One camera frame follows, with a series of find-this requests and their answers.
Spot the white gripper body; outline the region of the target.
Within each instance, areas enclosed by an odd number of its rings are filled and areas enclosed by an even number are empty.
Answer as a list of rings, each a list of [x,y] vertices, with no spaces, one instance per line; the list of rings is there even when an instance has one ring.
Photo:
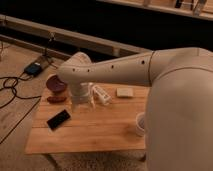
[[[75,110],[81,104],[88,104],[91,107],[94,106],[92,83],[70,85],[69,89],[73,110]]]

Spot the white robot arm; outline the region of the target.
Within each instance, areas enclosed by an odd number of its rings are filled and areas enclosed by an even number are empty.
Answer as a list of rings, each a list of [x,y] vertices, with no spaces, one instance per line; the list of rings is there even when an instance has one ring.
[[[57,75],[76,98],[89,82],[147,86],[148,171],[213,171],[213,55],[178,48],[92,63],[78,52]]]

